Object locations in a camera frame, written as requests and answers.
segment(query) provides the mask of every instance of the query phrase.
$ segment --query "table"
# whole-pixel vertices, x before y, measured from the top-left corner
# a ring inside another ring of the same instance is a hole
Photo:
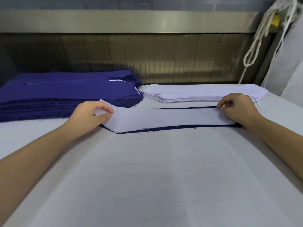
[[[214,106],[216,102],[137,107]],[[303,109],[267,93],[263,116],[303,135]],[[0,158],[66,119],[0,123]],[[115,134],[73,143],[4,227],[303,226],[303,183],[244,128]]]

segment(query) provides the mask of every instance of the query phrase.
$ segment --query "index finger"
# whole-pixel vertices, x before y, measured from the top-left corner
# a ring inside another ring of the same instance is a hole
[[[93,109],[102,108],[103,110],[111,114],[115,112],[111,106],[102,101],[90,101],[89,103],[92,105]]]
[[[226,104],[227,102],[234,102],[234,100],[236,99],[237,95],[239,93],[230,93],[227,96],[224,96],[217,104],[217,109],[220,109],[221,107],[223,107],[224,104]]]

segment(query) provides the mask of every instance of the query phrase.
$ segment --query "fabric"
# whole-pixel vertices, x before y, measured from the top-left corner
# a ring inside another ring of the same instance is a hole
[[[238,126],[227,118],[222,110],[214,107],[176,108],[176,109],[142,109],[121,108],[111,105],[115,113],[103,126],[120,133],[156,131],[200,126]],[[96,109],[95,115],[107,113]]]
[[[261,100],[268,91],[255,84],[244,85],[159,85],[152,84],[145,88],[144,97],[162,103],[186,101],[220,101],[229,93],[249,95],[254,102]]]
[[[0,88],[0,122],[69,117],[79,103],[100,99],[132,107],[143,99],[140,85],[127,70],[20,74]]]

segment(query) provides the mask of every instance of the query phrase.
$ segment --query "navy blue fabric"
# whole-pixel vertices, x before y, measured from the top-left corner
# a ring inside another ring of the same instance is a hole
[[[210,106],[210,107],[174,107],[174,108],[160,108],[160,109],[195,109],[195,108],[216,108],[216,106]],[[100,126],[109,130],[109,131],[111,131],[110,129],[105,127],[103,124],[101,124]],[[184,128],[197,128],[197,127],[223,127],[223,126],[242,127],[242,125],[239,124],[239,123],[235,123],[233,125],[182,125],[182,126],[156,127],[156,128],[142,129],[142,130],[136,130],[136,131],[121,132],[121,133],[117,133],[117,134],[164,131],[164,130],[175,130],[175,129],[184,129]]]
[[[140,85],[127,70],[20,74],[0,88],[0,122],[70,117],[79,103],[100,99],[132,107],[143,99],[135,89]]]

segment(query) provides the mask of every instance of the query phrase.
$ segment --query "person's left arm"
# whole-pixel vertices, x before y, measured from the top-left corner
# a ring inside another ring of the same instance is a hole
[[[96,108],[108,113],[94,116]],[[104,102],[81,103],[65,124],[0,160],[0,226],[66,146],[110,119],[112,113]]]

